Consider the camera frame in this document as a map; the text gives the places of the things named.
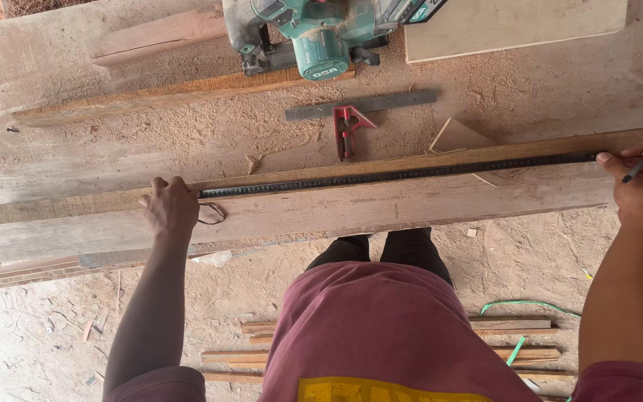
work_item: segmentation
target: leg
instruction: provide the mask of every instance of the leg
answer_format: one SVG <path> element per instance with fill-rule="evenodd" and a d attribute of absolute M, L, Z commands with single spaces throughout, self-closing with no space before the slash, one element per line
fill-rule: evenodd
<path fill-rule="evenodd" d="M 431 228 L 389 232 L 381 262 L 413 265 L 431 271 L 453 286 L 451 275 L 431 241 Z"/>
<path fill-rule="evenodd" d="M 341 261 L 366 261 L 369 262 L 369 236 L 357 234 L 355 236 L 340 237 L 329 245 L 329 248 L 321 253 L 309 264 L 309 270 L 327 262 Z"/>

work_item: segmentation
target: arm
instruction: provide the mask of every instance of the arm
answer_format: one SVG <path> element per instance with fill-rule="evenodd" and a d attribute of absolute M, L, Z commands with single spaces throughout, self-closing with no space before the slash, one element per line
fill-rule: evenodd
<path fill-rule="evenodd" d="M 621 182 L 642 154 L 643 145 L 620 156 L 597 156 L 616 179 L 621 227 L 586 297 L 579 326 L 580 372 L 600 361 L 643 363 L 643 171 Z"/>
<path fill-rule="evenodd" d="M 185 319 L 185 262 L 200 206 L 183 179 L 152 181 L 143 196 L 154 240 L 111 347 L 103 397 L 149 371 L 180 364 Z"/>

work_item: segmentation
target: green strap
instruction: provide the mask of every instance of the green strap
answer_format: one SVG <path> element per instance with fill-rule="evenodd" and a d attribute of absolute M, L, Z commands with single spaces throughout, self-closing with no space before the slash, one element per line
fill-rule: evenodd
<path fill-rule="evenodd" d="M 520 352 L 520 347 L 522 347 L 523 342 L 525 342 L 525 337 L 523 336 L 520 338 L 520 342 L 517 343 L 515 346 L 515 350 L 510 354 L 510 357 L 507 358 L 507 365 L 510 366 L 513 361 L 515 361 L 515 358 L 517 357 L 517 353 Z"/>
<path fill-rule="evenodd" d="M 559 311 L 561 313 L 569 314 L 572 317 L 577 317 L 577 318 L 582 317 L 581 315 L 575 314 L 575 313 L 573 313 L 571 311 L 567 311 L 564 308 L 560 308 L 558 306 L 551 305 L 549 303 L 537 302 L 537 301 L 532 301 L 532 300 L 501 300 L 501 301 L 496 301 L 496 302 L 493 302 L 493 303 L 488 303 L 487 305 L 483 306 L 483 308 L 480 310 L 480 315 L 483 315 L 483 313 L 485 313 L 485 311 L 488 309 L 488 307 L 495 306 L 496 304 L 537 304 L 537 305 L 540 305 L 540 306 L 554 308 L 555 310 L 557 310 L 557 311 Z"/>

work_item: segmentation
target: person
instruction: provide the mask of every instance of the person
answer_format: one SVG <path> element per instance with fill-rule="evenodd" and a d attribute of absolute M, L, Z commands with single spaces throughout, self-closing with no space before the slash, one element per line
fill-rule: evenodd
<path fill-rule="evenodd" d="M 598 162 L 617 180 L 621 227 L 579 327 L 573 401 L 643 401 L 643 145 Z M 181 178 L 143 197 L 153 251 L 113 341 L 105 401 L 204 401 L 181 367 L 183 274 L 198 217 Z M 364 235 L 335 240 L 287 290 L 260 401 L 538 401 L 472 331 L 430 228 L 388 234 L 380 262 Z"/>

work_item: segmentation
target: yellow print on shirt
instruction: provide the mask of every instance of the yellow print on shirt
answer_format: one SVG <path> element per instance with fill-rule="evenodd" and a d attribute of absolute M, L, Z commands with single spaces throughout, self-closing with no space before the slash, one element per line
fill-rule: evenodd
<path fill-rule="evenodd" d="M 429 392 L 353 377 L 299 379 L 297 402 L 493 402 L 474 393 Z"/>

